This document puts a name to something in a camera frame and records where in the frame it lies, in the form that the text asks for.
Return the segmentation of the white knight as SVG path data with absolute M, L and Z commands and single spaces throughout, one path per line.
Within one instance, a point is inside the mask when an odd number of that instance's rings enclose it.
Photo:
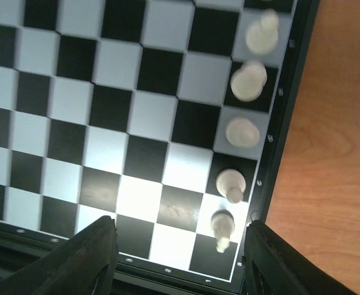
M 216 251 L 224 253 L 230 246 L 230 236 L 235 230 L 234 217 L 227 210 L 218 210 L 211 217 L 210 227 L 216 239 Z

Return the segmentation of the white queen piece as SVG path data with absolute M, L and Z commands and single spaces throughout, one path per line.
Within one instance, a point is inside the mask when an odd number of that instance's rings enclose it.
M 226 126 L 228 142 L 237 148 L 252 148 L 260 140 L 259 129 L 247 118 L 237 117 Z

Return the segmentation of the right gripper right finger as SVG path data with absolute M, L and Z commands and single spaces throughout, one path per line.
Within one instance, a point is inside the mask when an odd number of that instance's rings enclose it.
M 247 226 L 242 294 L 354 294 L 260 220 Z

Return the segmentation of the white king piece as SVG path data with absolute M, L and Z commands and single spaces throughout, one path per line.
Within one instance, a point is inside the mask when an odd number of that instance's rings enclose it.
M 259 61 L 247 61 L 235 71 L 230 80 L 230 88 L 240 101 L 256 100 L 267 83 L 267 70 Z

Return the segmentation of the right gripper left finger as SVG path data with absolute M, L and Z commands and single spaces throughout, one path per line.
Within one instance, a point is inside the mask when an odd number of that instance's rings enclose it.
M 109 294 L 117 264 L 115 220 L 103 216 L 48 255 L 0 281 L 0 294 Z

